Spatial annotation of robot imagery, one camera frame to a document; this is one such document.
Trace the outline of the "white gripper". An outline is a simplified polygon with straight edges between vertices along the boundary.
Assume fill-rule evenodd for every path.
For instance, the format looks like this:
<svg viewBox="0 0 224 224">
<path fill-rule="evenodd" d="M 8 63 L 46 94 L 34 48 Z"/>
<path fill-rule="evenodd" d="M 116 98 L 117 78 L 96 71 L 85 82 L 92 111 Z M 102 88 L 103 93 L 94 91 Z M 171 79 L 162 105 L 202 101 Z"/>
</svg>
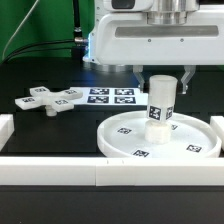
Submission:
<svg viewBox="0 0 224 224">
<path fill-rule="evenodd" d="M 190 13 L 183 25 L 150 25 L 144 13 L 109 13 L 98 23 L 91 56 L 100 64 L 134 65 L 141 92 L 142 65 L 185 65 L 185 94 L 195 65 L 224 64 L 224 10 Z"/>
</svg>

